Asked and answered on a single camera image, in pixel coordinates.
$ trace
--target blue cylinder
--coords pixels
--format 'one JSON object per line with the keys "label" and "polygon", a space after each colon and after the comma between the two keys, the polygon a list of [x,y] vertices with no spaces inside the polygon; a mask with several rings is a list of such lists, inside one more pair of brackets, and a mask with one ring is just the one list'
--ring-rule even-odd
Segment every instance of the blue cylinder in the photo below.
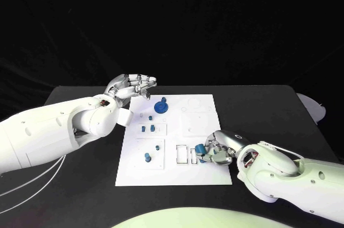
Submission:
{"label": "blue cylinder", "polygon": [[195,152],[200,153],[200,154],[206,154],[206,150],[205,150],[203,144],[198,144],[195,146]]}
{"label": "blue cylinder", "polygon": [[154,104],[154,111],[156,113],[163,114],[167,111],[167,109],[169,109],[169,106],[166,104],[166,98],[163,97],[161,101],[156,102]]}
{"label": "blue cylinder", "polygon": [[144,153],[144,158],[146,158],[146,162],[150,162],[151,158],[148,156],[148,153]]}

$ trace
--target white board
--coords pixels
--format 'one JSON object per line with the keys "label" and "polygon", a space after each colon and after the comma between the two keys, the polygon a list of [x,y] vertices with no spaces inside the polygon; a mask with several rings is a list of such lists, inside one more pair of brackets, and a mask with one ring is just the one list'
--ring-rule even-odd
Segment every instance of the white board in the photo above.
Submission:
{"label": "white board", "polygon": [[[157,114],[154,104],[161,97],[169,110]],[[192,149],[221,129],[212,95],[151,95],[150,101],[133,97],[130,110],[134,116],[124,133],[115,186],[231,185],[226,166],[199,161],[192,164]],[[159,130],[150,132],[150,125]],[[183,161],[186,156],[187,163],[176,163],[176,153],[182,152],[176,146],[186,150],[180,156]],[[146,152],[151,155],[150,162],[144,160]]]}

